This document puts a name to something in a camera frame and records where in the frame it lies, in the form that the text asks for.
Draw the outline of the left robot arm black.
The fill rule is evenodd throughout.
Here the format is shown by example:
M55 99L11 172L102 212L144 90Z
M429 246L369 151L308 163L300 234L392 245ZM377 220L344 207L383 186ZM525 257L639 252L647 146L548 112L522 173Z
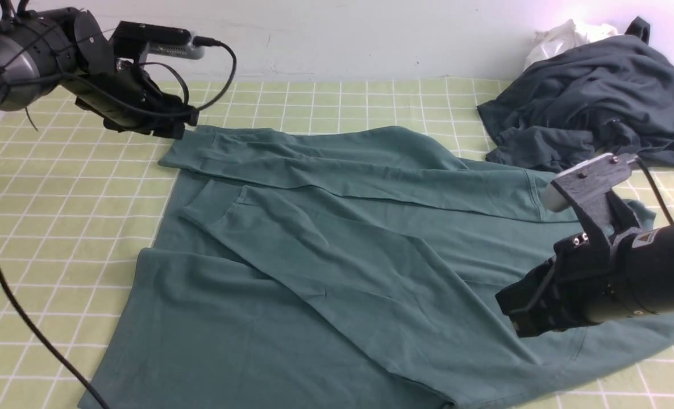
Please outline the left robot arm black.
M13 11L0 19L0 111L28 108L62 86L107 130L180 139L199 114L161 90L145 71L148 55L198 59L192 32L121 21L107 37L90 11Z

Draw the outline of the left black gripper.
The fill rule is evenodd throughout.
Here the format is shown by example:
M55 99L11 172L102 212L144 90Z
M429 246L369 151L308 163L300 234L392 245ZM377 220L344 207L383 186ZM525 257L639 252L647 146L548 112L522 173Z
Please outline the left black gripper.
M107 130L181 140L199 114L188 104L188 91L180 98L160 90L144 70L147 58L117 58L114 73L94 74L84 69L79 57L61 57L61 86L75 96L78 108L100 116Z

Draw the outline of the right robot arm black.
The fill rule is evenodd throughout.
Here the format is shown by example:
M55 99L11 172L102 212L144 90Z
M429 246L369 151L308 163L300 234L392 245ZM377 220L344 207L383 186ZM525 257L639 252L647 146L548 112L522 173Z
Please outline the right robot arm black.
M585 235L558 241L554 251L496 294L517 336L674 313L674 225L617 239L607 260Z

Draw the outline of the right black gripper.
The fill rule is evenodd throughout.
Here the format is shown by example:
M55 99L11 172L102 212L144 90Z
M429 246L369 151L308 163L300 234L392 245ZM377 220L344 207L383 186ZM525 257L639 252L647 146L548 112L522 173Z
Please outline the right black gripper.
M496 293L518 337L591 328L613 321L613 235L561 239L555 254Z

